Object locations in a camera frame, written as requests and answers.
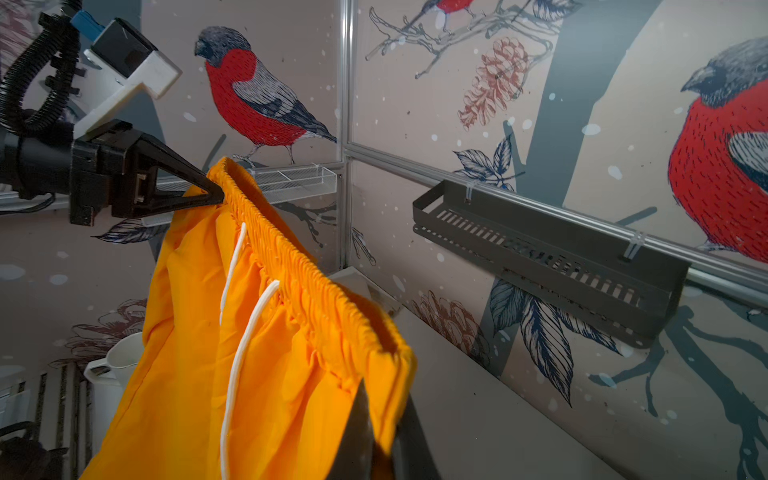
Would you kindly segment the orange shorts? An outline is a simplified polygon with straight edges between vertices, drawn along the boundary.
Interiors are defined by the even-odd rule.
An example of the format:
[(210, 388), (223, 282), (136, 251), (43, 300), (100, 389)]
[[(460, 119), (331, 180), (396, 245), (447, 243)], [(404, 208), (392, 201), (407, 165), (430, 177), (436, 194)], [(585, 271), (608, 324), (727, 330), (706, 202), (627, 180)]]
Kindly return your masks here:
[(84, 477), (324, 479), (365, 392), (369, 477), (392, 478), (413, 350), (323, 274), (245, 168), (208, 176), (224, 201), (174, 216), (143, 354)]

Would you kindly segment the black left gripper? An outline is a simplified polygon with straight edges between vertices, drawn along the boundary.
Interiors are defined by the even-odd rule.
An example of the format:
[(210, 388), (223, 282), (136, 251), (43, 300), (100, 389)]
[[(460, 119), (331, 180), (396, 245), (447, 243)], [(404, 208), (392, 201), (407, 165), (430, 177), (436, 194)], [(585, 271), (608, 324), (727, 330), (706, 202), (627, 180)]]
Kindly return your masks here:
[(23, 200), (66, 196), (70, 222), (82, 226), (92, 226), (106, 208), (133, 219), (224, 200), (222, 188), (200, 169), (121, 120), (80, 137), (62, 121), (39, 137), (2, 128), (1, 182)]

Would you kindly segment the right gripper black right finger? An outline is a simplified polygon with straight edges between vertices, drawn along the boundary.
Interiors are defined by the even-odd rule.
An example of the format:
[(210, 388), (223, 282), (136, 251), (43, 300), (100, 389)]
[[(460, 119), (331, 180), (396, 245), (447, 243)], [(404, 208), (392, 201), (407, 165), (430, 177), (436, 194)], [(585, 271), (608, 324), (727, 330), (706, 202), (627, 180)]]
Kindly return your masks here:
[(397, 480), (441, 479), (411, 397), (397, 425), (392, 466)]

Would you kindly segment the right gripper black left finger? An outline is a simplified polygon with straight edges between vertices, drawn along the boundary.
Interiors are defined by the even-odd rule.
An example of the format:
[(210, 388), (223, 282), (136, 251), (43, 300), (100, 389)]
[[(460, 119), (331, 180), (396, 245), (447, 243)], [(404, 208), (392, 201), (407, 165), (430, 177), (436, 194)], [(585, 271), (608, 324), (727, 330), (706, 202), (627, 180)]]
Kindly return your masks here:
[(360, 385), (327, 480), (369, 480), (372, 478), (374, 432), (369, 415), (365, 383)]

